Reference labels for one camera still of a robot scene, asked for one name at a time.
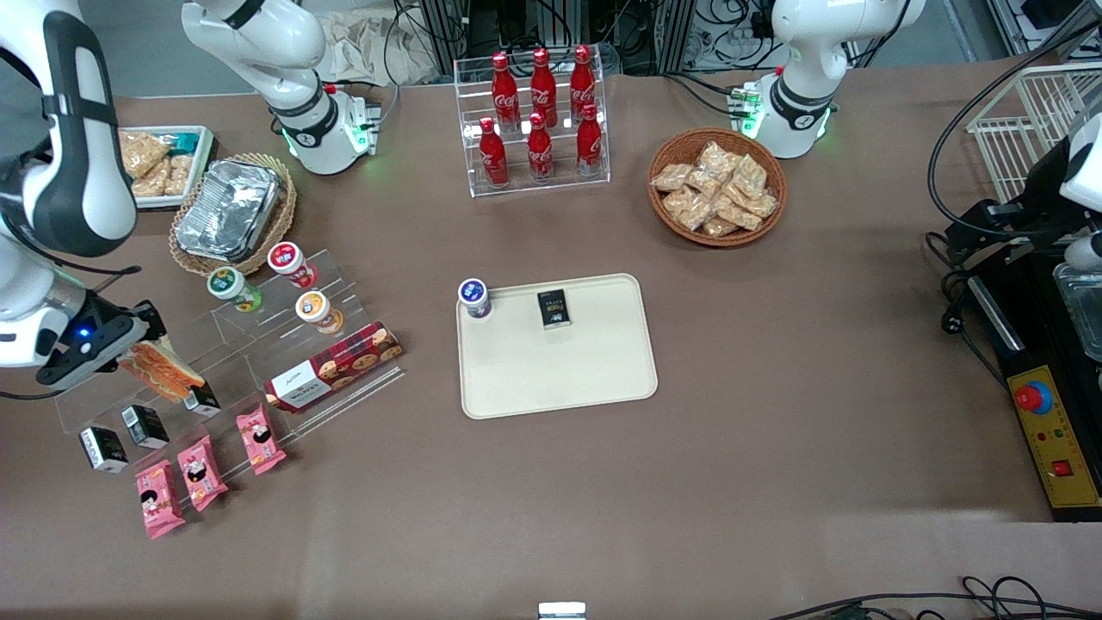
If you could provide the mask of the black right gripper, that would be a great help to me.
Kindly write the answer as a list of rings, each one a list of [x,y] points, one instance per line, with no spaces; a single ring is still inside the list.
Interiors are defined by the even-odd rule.
[[[134,307],[115,305],[114,302],[90,296],[90,342],[141,342],[148,341],[161,356],[173,356],[174,348],[168,338],[168,329],[150,300],[142,300]],[[100,372],[114,373],[119,369],[130,369],[130,353],[122,353],[114,361],[102,365]]]

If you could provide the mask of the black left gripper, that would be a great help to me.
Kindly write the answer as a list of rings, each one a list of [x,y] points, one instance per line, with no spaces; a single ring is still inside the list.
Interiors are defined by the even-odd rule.
[[[1070,139],[1063,138],[1030,168],[1025,188],[1012,202],[983,200],[981,215],[992,228],[980,231],[953,222],[944,231],[944,257],[949,263],[966,263],[980,251],[1012,242],[1018,236],[1030,240],[1031,250],[1046,251],[1065,235],[1081,228],[1081,207],[1060,194],[1070,159]]]

